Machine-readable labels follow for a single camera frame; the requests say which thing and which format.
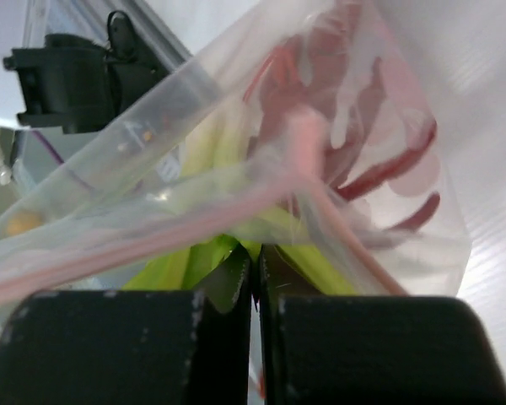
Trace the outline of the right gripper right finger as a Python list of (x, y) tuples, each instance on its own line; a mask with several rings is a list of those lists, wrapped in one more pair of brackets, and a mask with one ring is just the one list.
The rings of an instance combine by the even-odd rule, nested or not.
[(506, 404), (485, 329), (442, 296), (325, 295), (261, 249), (263, 384), (269, 404)]

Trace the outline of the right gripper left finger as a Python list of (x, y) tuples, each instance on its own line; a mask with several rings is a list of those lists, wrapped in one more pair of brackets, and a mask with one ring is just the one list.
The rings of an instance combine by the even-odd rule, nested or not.
[(0, 404), (244, 404), (244, 248), (193, 289), (42, 291), (0, 336)]

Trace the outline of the clear pink-dotted zip bag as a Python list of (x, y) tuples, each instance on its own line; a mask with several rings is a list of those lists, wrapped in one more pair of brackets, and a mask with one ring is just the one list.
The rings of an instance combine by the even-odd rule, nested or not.
[(309, 105), (242, 162), (180, 175), (184, 141), (210, 114), (242, 114), (247, 135), (258, 132), (244, 94), (266, 59), (263, 2), (0, 217), (0, 306), (234, 231), (285, 197), (299, 210), (298, 243), (317, 247), (354, 293), (458, 292), (471, 243), (437, 145), (444, 213), (422, 234), (386, 231), (336, 196), (323, 180), (330, 128)]

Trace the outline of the red toy lobster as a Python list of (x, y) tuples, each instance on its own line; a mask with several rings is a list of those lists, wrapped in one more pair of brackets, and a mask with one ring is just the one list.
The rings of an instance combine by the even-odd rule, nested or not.
[(392, 28), (371, 1), (265, 1), (266, 47), (244, 94), (260, 110), (255, 150), (298, 105), (330, 132), (323, 180), (386, 231), (422, 234), (443, 217), (438, 125)]

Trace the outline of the green white celery stalk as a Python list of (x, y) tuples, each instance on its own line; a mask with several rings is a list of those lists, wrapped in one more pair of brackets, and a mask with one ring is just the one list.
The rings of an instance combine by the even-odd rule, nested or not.
[[(252, 141), (246, 133), (242, 114), (233, 116), (229, 112), (214, 112), (186, 137), (180, 175), (199, 175), (210, 169), (236, 165), (245, 159)], [(262, 246), (273, 242), (270, 232), (279, 229), (292, 235), (290, 242), (278, 240), (276, 249), (295, 272), (323, 294), (354, 294), (352, 284), (317, 247), (298, 243), (298, 235), (304, 228), (294, 204), (291, 197), (285, 197), (276, 207), (261, 212), (234, 231), (225, 231), (195, 245), (154, 258), (123, 288), (189, 289), (222, 264), (238, 247), (245, 248), (253, 262), (258, 261)]]

